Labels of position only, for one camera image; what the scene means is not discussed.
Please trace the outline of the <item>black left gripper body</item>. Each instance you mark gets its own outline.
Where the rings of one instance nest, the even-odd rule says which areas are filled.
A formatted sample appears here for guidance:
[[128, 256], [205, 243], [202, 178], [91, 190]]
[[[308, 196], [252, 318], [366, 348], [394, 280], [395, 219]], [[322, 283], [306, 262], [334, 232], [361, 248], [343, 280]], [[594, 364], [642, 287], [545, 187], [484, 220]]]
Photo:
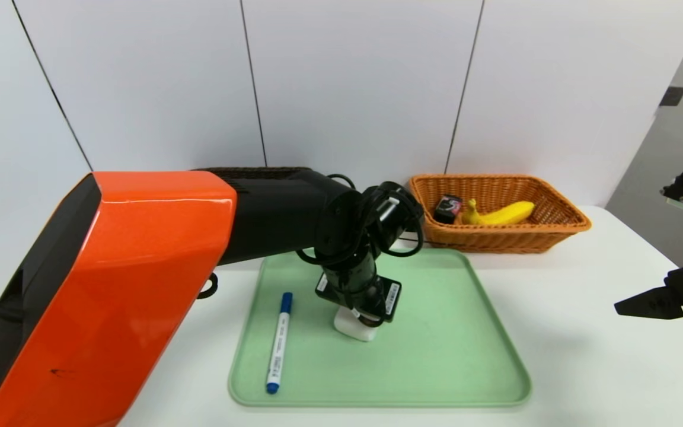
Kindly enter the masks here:
[[401, 294], [401, 283], [380, 276], [372, 254], [353, 255], [324, 266], [315, 294], [352, 313], [361, 323], [390, 323]]

